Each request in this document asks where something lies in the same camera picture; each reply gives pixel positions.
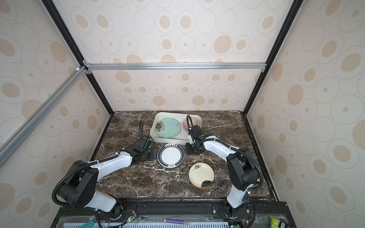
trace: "silver metal bar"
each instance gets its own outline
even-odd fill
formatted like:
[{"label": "silver metal bar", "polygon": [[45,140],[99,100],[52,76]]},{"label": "silver metal bar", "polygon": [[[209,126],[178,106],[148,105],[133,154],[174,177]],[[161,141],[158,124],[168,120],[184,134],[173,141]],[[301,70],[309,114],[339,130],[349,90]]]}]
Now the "silver metal bar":
[{"label": "silver metal bar", "polygon": [[40,122],[48,115],[48,113],[57,105],[59,100],[66,92],[75,84],[75,82],[84,75],[86,69],[81,66],[78,71],[62,83],[60,87],[35,111],[32,116],[3,144],[0,148],[0,167],[10,158],[10,156],[18,149],[18,147],[27,139],[32,131]]},{"label": "silver metal bar", "polygon": [[265,69],[265,66],[265,62],[86,64],[89,70]]}]

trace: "purple marker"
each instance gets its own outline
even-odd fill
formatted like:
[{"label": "purple marker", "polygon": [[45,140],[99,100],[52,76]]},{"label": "purple marker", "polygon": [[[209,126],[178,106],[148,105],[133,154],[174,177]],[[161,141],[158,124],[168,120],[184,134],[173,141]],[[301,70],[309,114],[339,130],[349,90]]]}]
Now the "purple marker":
[{"label": "purple marker", "polygon": [[165,219],[165,223],[176,223],[182,225],[190,225],[190,222],[182,221],[182,220],[175,220],[175,219]]}]

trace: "wall panel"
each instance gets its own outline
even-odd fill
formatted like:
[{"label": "wall panel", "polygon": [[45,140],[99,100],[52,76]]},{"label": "wall panel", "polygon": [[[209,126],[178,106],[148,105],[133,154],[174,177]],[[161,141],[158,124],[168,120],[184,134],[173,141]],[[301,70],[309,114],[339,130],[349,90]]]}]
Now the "wall panel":
[{"label": "wall panel", "polygon": [[0,227],[50,227],[51,193],[74,161],[88,161],[109,114],[82,76],[0,168]]},{"label": "wall panel", "polygon": [[261,69],[96,70],[116,111],[240,110]]},{"label": "wall panel", "polygon": [[247,116],[298,227],[365,221],[364,12],[307,1]]},{"label": "wall panel", "polygon": [[78,66],[35,0],[0,6],[0,146]]},{"label": "wall panel", "polygon": [[89,63],[265,62],[292,3],[55,2]]}]

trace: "cream plate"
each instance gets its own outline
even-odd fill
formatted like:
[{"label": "cream plate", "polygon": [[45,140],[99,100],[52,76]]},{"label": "cream plate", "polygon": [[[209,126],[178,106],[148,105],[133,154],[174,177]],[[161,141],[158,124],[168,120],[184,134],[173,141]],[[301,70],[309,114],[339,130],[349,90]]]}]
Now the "cream plate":
[{"label": "cream plate", "polygon": [[197,188],[206,188],[214,181],[214,172],[208,164],[199,162],[189,170],[190,182]]}]

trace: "white plate with dark rim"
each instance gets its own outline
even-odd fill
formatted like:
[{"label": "white plate with dark rim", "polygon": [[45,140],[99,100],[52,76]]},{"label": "white plate with dark rim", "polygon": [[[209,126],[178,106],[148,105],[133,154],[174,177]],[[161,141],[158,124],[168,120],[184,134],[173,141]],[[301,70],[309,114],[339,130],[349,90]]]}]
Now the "white plate with dark rim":
[{"label": "white plate with dark rim", "polygon": [[163,145],[157,153],[158,162],[165,168],[175,168],[185,157],[183,148],[174,143]]}]

